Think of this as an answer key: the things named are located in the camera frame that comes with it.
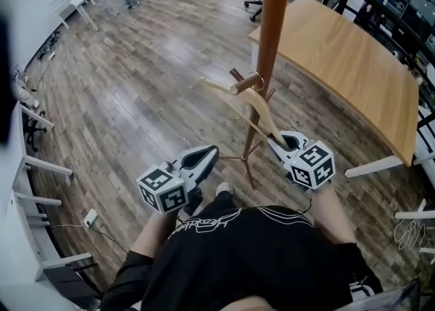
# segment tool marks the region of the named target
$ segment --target coat rack base leg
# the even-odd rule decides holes
[[[269,92],[266,95],[265,101],[268,102],[273,93],[275,92],[275,89],[270,89]],[[255,189],[256,186],[254,185],[254,178],[252,177],[251,174],[251,168],[249,167],[249,162],[248,162],[248,157],[263,143],[263,141],[258,141],[247,153],[246,158],[243,157],[243,155],[241,156],[237,156],[237,155],[221,155],[220,158],[221,159],[227,159],[227,160],[240,160],[244,163],[245,168],[246,168],[246,175],[247,175],[247,179],[249,181],[249,184],[251,185],[252,189]]]

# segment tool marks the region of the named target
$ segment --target power adapter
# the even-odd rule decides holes
[[[97,217],[97,212],[95,211],[95,209],[92,208],[83,219],[84,225],[86,225],[86,227],[91,227],[92,224],[97,220]]]

